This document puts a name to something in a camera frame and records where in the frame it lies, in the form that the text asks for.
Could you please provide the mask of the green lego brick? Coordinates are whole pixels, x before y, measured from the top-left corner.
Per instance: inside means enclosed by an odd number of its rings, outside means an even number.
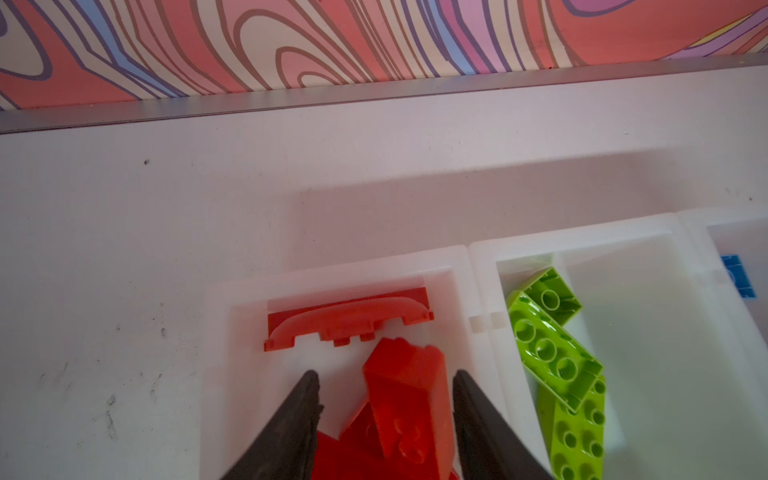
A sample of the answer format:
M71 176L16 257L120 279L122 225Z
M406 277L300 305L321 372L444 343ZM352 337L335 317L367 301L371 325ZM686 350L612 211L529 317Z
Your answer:
M565 325L582 304L559 272L535 273L506 298L524 368L569 411L581 409L604 365Z
M606 382L603 375L572 412L552 392L540 387L537 415L555 479L604 478Z

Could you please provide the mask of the red lego brick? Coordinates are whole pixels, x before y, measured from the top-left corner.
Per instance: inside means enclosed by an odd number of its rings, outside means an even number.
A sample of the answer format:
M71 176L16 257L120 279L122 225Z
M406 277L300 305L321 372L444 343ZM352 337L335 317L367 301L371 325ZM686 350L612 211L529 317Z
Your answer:
M448 479L455 441L443 353L384 338L362 372L386 461L408 479Z
M450 395L368 395L336 439L317 433L313 479L455 479Z

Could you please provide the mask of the blue lego brick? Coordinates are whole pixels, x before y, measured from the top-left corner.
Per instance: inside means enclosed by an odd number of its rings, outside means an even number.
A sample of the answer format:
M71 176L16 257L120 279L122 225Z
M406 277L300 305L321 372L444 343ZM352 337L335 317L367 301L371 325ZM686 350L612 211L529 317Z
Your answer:
M743 299L756 299L756 293L740 257L738 255L723 255L721 260L739 295Z

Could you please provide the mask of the red arch piece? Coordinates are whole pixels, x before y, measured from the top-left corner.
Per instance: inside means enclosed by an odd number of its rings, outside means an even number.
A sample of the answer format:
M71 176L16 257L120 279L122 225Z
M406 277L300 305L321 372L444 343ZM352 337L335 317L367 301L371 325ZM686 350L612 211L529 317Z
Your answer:
M424 287L270 313L266 352L290 349L298 337L316 334L340 347L353 337L372 341L393 319L405 326L430 322L434 312Z

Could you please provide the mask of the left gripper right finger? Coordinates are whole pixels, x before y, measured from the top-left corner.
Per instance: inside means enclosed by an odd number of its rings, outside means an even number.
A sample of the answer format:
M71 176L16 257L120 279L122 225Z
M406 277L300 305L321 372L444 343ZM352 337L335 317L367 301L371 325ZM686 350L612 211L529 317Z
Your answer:
M468 371L456 372L452 393L464 479L546 480L552 477Z

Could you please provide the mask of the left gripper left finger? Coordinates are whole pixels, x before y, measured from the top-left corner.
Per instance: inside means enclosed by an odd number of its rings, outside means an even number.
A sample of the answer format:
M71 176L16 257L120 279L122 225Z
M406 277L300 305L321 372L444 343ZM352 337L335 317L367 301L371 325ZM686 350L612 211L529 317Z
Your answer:
M312 475L323 406L316 371L306 371L225 479L304 480Z

